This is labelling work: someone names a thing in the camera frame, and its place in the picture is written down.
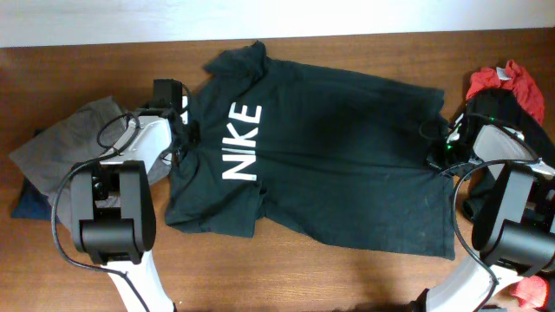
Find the dark green Nike t-shirt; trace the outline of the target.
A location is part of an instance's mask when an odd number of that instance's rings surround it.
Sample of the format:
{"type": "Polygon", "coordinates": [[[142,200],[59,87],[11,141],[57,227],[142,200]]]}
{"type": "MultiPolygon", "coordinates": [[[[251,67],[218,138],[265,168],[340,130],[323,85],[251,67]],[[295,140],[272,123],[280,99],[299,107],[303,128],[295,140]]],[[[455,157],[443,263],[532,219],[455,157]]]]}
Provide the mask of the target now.
{"type": "Polygon", "coordinates": [[[188,105],[166,224],[252,237],[268,218],[320,243],[454,258],[452,180],[425,160],[436,88],[222,52],[188,105]]]}

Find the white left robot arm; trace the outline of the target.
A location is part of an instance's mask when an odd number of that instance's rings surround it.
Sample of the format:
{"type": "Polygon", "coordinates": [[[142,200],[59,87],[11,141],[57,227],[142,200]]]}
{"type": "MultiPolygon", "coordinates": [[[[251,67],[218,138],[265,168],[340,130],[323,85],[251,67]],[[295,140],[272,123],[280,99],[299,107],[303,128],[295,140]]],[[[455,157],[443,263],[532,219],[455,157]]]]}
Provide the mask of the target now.
{"type": "Polygon", "coordinates": [[[153,98],[122,115],[123,135],[99,157],[74,165],[71,235],[90,257],[87,269],[108,274],[129,311],[174,311],[153,260],[156,217],[148,173],[181,161],[197,128],[186,121],[189,89],[174,79],[153,82],[153,98]]]}

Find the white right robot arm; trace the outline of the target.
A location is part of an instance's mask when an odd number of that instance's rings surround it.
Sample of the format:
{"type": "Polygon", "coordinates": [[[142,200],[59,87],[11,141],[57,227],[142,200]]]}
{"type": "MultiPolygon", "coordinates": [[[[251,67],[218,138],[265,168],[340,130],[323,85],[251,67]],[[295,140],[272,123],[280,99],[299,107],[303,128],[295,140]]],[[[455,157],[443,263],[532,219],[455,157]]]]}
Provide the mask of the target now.
{"type": "Polygon", "coordinates": [[[459,123],[480,120],[474,160],[465,181],[500,166],[492,193],[473,221],[472,241],[454,232],[467,257],[440,284],[424,289],[407,311],[479,311],[500,290],[539,272],[554,270],[554,170],[524,141],[518,128],[483,114],[463,114],[459,123]]]}

